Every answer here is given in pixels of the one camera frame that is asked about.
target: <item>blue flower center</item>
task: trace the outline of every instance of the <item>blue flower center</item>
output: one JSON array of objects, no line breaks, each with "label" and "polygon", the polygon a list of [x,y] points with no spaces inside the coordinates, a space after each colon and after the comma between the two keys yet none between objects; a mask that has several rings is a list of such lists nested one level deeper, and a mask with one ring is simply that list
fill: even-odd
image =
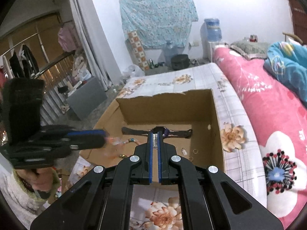
[{"label": "blue flower center", "polygon": [[285,170],[275,167],[273,170],[268,172],[269,181],[281,182],[285,179]]}]

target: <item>person's hand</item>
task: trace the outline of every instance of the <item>person's hand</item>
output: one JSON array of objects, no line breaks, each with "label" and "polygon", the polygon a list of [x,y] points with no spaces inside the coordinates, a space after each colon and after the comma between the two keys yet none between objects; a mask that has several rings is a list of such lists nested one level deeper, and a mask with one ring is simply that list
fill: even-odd
[{"label": "person's hand", "polygon": [[48,192],[53,184],[52,168],[37,169],[35,174],[32,170],[16,170],[18,176],[29,183],[34,190]]}]

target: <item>black pot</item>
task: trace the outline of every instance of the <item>black pot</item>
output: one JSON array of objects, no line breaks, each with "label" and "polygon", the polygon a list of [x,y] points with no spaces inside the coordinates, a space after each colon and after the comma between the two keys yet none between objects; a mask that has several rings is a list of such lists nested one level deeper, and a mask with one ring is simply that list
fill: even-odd
[{"label": "black pot", "polygon": [[190,60],[187,54],[177,54],[171,58],[172,69],[182,70],[188,68],[190,65]]}]

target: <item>teal blanket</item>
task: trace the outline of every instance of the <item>teal blanket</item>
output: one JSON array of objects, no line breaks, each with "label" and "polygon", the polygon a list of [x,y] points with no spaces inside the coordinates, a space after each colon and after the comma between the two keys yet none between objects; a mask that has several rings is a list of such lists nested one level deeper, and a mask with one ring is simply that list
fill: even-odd
[{"label": "teal blanket", "polygon": [[272,44],[264,68],[292,90],[307,107],[307,48],[287,42]]},{"label": "teal blanket", "polygon": [[122,29],[137,30],[144,48],[161,48],[167,40],[184,47],[193,21],[198,21],[193,0],[120,0]]}]

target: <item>pink floral bedding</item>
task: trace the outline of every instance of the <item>pink floral bedding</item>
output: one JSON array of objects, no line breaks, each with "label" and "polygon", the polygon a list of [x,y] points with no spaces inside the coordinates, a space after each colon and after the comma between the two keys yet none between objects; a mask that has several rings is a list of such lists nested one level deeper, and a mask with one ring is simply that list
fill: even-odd
[{"label": "pink floral bedding", "polygon": [[267,209],[286,229],[307,202],[307,110],[263,69],[263,60],[247,61],[227,48],[217,48],[214,59],[251,121],[265,169]]}]

